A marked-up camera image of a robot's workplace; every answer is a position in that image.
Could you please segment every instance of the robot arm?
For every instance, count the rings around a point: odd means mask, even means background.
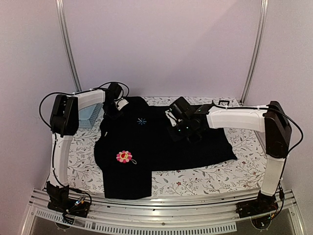
[[[50,117],[53,142],[50,175],[46,188],[50,197],[48,208],[63,212],[63,217],[67,222],[71,221],[69,218],[66,219],[66,214],[86,217],[90,207],[89,202],[84,202],[84,197],[78,200],[68,197],[69,190],[88,194],[76,188],[69,188],[67,181],[69,148],[79,127],[78,112],[88,106],[104,103],[106,113],[114,118],[119,112],[115,101],[119,98],[121,91],[122,88],[112,82],[108,89],[90,90],[74,95],[59,94],[55,98]]]
[[[278,208],[275,193],[280,183],[291,139],[291,125],[280,104],[257,107],[221,107],[205,104],[197,110],[180,97],[166,112],[172,124],[172,138],[177,135],[199,141],[206,128],[240,128],[265,133],[267,165],[258,198],[237,204],[240,217],[270,212]]]

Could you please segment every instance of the black t-shirt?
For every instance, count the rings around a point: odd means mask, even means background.
[[[236,160],[223,129],[208,129],[202,140],[173,141],[165,115],[168,106],[149,106],[141,97],[127,97],[123,115],[104,117],[94,157],[103,173],[106,198],[151,196],[152,171],[182,170]]]

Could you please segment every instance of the pink flower patch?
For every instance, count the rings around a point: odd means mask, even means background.
[[[128,163],[133,158],[131,152],[123,150],[116,155],[116,159],[120,163]]]

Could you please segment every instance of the metal pole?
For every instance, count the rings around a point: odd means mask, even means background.
[[[70,46],[68,30],[67,30],[67,23],[65,20],[63,0],[56,0],[56,5],[57,5],[59,23],[60,23],[60,28],[61,28],[61,35],[63,38],[65,51],[67,53],[67,59],[68,59],[70,71],[72,74],[72,78],[74,81],[76,91],[80,92],[80,91],[82,91],[82,87],[81,87],[80,82],[79,82],[79,78],[78,78],[78,74],[77,74],[77,70],[76,70],[76,66],[75,66],[75,62],[74,62],[74,57],[73,57],[72,49]]]
[[[257,62],[257,59],[259,56],[261,42],[262,42],[262,36],[263,36],[264,28],[265,28],[267,11],[268,11],[268,0],[262,0],[259,26],[258,26],[258,32],[257,32],[255,45],[254,45],[253,55],[252,55],[252,59],[251,59],[250,68],[249,68],[248,76],[246,79],[244,91],[243,91],[241,99],[239,101],[242,105],[245,103],[246,98],[248,96],[249,89],[250,89],[251,82],[252,82],[252,78],[253,78],[253,74],[254,74],[254,70],[255,70],[255,66],[256,66],[256,62]]]

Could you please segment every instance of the white wall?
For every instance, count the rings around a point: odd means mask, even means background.
[[[0,1],[0,234],[17,235],[33,188],[50,166],[41,99],[72,92],[55,1]],[[53,99],[44,105],[49,118]]]
[[[269,1],[268,17],[248,105],[278,100],[303,129],[284,185],[294,191],[308,234],[313,234],[313,1]],[[292,143],[299,139],[293,128]]]
[[[240,97],[260,0],[68,0],[64,6],[84,89],[117,80],[132,95]]]

